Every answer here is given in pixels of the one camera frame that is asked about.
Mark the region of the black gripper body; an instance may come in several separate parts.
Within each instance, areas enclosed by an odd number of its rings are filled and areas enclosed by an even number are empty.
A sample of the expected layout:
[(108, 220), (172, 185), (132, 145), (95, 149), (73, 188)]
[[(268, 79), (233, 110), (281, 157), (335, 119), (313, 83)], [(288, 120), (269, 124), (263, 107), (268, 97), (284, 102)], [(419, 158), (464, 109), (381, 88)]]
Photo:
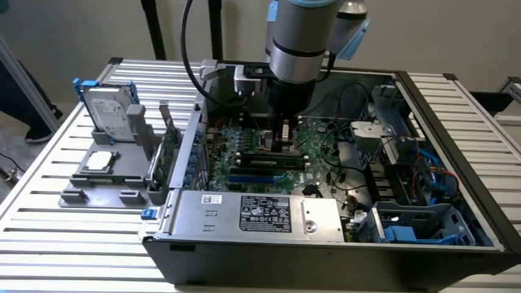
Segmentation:
[(273, 120), (291, 120), (311, 104), (316, 81), (295, 84), (281, 79), (267, 83), (268, 104), (273, 110)]

